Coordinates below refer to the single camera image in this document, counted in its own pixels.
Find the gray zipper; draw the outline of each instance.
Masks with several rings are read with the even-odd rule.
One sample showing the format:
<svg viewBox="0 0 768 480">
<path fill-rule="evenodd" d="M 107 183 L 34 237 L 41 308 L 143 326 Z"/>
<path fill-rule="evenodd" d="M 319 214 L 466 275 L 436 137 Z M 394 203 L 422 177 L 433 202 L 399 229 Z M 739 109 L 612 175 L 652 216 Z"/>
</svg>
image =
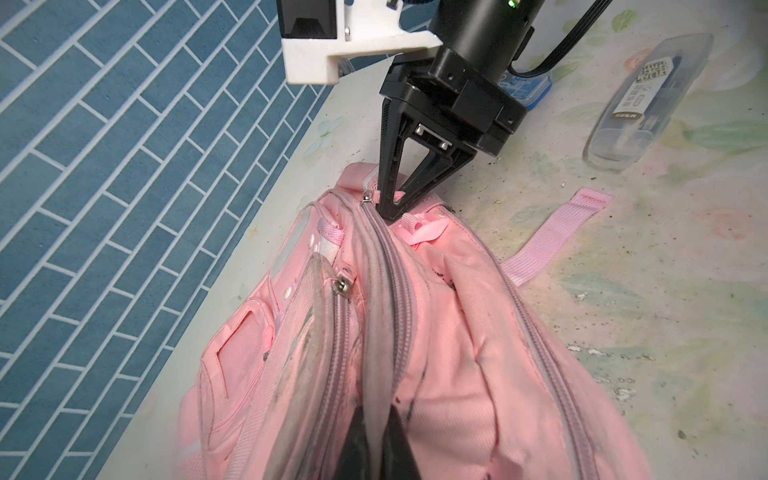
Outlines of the gray zipper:
<svg viewBox="0 0 768 480">
<path fill-rule="evenodd" d="M 477 236 L 475 231 L 469 225 L 456 216 L 454 216 L 454 218 L 474 237 L 475 241 L 483 248 L 483 250 L 485 250 L 485 253 L 491 258 L 498 274 L 501 275 L 504 284 L 507 286 L 509 296 L 512 299 L 512 303 L 515 305 L 515 312 L 520 321 L 520 326 L 528 341 L 528 348 L 533 353 L 534 360 L 541 371 L 541 375 L 546 380 L 563 417 L 566 431 L 566 445 L 568 446 L 571 461 L 576 467 L 574 470 L 577 474 L 577 478 L 580 480 L 598 480 L 598 468 L 594 463 L 592 444 L 587 436 L 584 423 L 581 421 L 581 417 L 576 409 L 576 402 L 571 395 L 571 390 L 568 388 L 568 384 L 566 383 L 565 378 L 563 378 L 562 372 L 558 368 L 558 364 L 552 357 L 544 338 L 538 331 L 530 313 L 525 309 L 525 304 L 523 304 L 517 291 L 512 287 L 509 278 L 504 274 L 502 266 L 499 264 L 496 256 L 491 253 L 488 246 L 485 245 L 485 242 Z"/>
</svg>

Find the clear plastic box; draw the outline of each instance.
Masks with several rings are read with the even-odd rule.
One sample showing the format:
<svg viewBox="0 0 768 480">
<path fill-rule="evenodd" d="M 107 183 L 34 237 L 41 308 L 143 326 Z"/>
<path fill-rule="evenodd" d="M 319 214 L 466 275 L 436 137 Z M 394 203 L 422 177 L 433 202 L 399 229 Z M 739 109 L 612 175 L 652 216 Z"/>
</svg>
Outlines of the clear plastic box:
<svg viewBox="0 0 768 480">
<path fill-rule="evenodd" d="M 588 160 L 623 170 L 661 135 L 688 87 L 707 64 L 710 33 L 668 38 L 621 85 L 589 142 Z"/>
</svg>

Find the zipper pull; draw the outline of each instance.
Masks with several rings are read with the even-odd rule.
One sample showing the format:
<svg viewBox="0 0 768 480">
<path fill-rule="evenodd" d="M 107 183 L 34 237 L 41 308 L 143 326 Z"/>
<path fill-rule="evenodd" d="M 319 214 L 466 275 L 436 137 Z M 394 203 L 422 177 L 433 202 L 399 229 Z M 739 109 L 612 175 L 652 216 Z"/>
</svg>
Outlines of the zipper pull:
<svg viewBox="0 0 768 480">
<path fill-rule="evenodd" d="M 352 280 L 345 276 L 339 275 L 333 282 L 333 286 L 331 288 L 334 293 L 341 295 L 344 298 L 349 298 L 352 294 L 352 285 Z"/>
</svg>

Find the pink backpack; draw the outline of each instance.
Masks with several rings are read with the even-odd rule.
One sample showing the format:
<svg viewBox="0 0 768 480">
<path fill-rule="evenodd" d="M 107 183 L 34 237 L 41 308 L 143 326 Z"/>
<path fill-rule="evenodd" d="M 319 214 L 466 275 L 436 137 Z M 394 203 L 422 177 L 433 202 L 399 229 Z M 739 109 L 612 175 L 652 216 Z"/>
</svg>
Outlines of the pink backpack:
<svg viewBox="0 0 768 480">
<path fill-rule="evenodd" d="M 377 197 L 351 164 L 302 211 L 205 349 L 177 477 L 652 478 L 515 288 L 611 197 L 581 189 L 504 263 L 436 195 L 389 226 Z"/>
</svg>

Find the pink strap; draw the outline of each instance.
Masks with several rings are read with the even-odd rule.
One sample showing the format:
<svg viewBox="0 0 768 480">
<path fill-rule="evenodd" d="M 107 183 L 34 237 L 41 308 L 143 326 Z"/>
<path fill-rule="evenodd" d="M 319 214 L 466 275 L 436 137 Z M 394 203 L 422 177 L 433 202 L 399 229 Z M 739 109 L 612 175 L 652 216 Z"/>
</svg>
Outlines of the pink strap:
<svg viewBox="0 0 768 480">
<path fill-rule="evenodd" d="M 565 241 L 589 217 L 603 210 L 613 197 L 582 188 L 558 208 L 514 257 L 502 263 L 509 279 L 520 286 L 541 272 Z"/>
</svg>

